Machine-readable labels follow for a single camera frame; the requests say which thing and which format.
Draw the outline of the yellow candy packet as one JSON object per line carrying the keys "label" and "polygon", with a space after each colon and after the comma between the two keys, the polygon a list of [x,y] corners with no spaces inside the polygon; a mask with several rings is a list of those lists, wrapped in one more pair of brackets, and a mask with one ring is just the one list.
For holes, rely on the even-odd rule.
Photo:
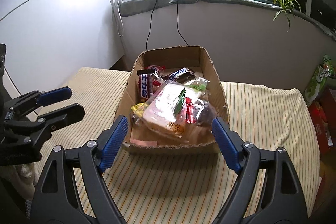
{"label": "yellow candy packet", "polygon": [[138,103],[134,106],[131,107],[131,110],[133,112],[134,115],[141,117],[143,116],[144,111],[147,108],[147,104],[145,102],[142,103]]}

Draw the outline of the small Snickers bar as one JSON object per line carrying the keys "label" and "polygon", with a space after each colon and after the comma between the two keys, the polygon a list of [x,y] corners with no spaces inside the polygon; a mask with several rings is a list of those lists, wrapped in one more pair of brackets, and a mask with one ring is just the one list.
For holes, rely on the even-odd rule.
{"label": "small Snickers bar", "polygon": [[145,102],[153,95],[153,79],[154,69],[143,69],[137,71],[139,77],[138,81],[138,95],[139,101]]}

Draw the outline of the pink packaged bread loaf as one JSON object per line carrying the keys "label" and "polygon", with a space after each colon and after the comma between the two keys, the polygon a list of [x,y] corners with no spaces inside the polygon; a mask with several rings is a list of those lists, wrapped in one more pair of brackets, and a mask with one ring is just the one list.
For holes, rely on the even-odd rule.
{"label": "pink packaged bread loaf", "polygon": [[186,89],[186,97],[193,101],[201,99],[208,101],[209,91],[201,92],[187,87],[185,84],[166,81],[158,90],[145,102],[147,108],[143,116],[134,115],[139,125],[145,126],[155,134],[177,142],[178,144],[201,144],[212,140],[211,127],[187,124],[186,101],[183,109],[178,115],[174,115],[174,108],[178,101],[179,93]]}

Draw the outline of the pale green jelly cup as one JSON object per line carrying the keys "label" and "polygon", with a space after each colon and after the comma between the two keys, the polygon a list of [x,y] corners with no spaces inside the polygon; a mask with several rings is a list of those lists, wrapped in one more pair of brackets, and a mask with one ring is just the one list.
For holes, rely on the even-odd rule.
{"label": "pale green jelly cup", "polygon": [[189,88],[193,88],[195,90],[203,92],[207,89],[207,85],[209,83],[209,80],[204,79],[203,77],[198,77],[193,80],[187,81],[185,85]]}

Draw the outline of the long Snickers bar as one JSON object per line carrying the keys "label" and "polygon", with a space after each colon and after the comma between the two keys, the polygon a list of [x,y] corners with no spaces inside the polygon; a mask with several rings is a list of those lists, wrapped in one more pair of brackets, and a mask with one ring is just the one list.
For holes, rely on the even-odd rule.
{"label": "long Snickers bar", "polygon": [[183,83],[186,80],[193,78],[195,74],[195,71],[193,71],[190,68],[181,68],[173,73],[170,73],[166,76],[163,76],[163,79],[165,81],[172,81],[172,82],[178,82]]}

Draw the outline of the small pink sachet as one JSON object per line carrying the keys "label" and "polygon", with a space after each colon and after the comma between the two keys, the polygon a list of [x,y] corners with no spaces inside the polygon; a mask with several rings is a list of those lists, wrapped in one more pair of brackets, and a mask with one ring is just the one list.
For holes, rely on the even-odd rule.
{"label": "small pink sachet", "polygon": [[141,147],[157,147],[156,141],[130,139],[130,143],[135,144],[137,146],[141,146]]}

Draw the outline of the red-edged dark snack pack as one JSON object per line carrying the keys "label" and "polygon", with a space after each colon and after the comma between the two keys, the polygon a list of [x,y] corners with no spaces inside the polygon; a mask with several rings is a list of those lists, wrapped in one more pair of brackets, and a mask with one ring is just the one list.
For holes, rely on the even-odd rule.
{"label": "red-edged dark snack pack", "polygon": [[158,65],[150,65],[147,67],[151,71],[152,85],[153,87],[160,87],[161,84],[165,81],[163,79],[163,73],[165,72],[164,67]]}

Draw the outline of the dark jujube snack pack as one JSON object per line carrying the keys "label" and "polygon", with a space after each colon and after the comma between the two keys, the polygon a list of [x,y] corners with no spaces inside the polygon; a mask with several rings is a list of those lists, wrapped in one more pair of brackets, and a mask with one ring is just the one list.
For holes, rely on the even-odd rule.
{"label": "dark jujube snack pack", "polygon": [[186,101],[186,123],[197,126],[210,127],[217,117],[215,108],[208,102],[201,99],[192,100],[189,97]]}

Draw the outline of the dark green candy packet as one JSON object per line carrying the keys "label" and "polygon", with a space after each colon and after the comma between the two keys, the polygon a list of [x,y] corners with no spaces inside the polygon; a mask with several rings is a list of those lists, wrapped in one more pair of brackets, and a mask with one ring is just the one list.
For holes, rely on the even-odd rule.
{"label": "dark green candy packet", "polygon": [[174,115],[178,115],[182,111],[183,104],[184,104],[184,101],[185,101],[185,95],[186,95],[186,89],[184,88],[179,93],[178,101],[177,101],[177,104],[175,105],[175,108],[174,108]]}

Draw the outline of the red box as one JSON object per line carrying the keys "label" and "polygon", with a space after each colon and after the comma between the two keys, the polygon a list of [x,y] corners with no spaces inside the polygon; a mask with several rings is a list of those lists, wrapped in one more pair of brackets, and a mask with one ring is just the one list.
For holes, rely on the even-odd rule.
{"label": "red box", "polygon": [[335,148],[335,89],[325,88],[308,109],[317,135],[319,152],[326,155]]}

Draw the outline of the green snack bag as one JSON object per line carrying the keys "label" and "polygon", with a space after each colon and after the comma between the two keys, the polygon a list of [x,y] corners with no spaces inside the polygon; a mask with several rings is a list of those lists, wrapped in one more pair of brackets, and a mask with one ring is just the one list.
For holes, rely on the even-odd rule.
{"label": "green snack bag", "polygon": [[303,93],[303,97],[308,107],[325,88],[328,79],[335,80],[335,66],[331,57],[329,55],[324,55],[322,63],[317,65],[313,76]]}

